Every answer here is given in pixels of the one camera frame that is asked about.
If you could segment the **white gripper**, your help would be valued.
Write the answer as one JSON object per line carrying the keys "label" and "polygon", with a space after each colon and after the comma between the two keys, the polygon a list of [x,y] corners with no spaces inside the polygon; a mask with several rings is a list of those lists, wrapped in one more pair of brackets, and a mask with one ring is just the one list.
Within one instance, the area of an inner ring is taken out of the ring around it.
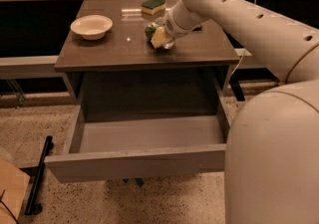
{"label": "white gripper", "polygon": [[151,43],[155,49],[167,44],[171,38],[187,35],[193,29],[193,21],[187,10],[170,9],[163,19],[163,26],[152,27]]}

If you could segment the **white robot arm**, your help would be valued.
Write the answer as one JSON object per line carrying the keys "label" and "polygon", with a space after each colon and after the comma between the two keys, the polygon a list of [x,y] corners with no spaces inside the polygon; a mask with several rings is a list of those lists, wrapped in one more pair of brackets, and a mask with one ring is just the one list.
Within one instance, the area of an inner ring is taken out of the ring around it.
{"label": "white robot arm", "polygon": [[227,137],[226,224],[319,224],[317,29],[244,0],[178,0],[166,44],[212,20],[280,82],[244,105]]}

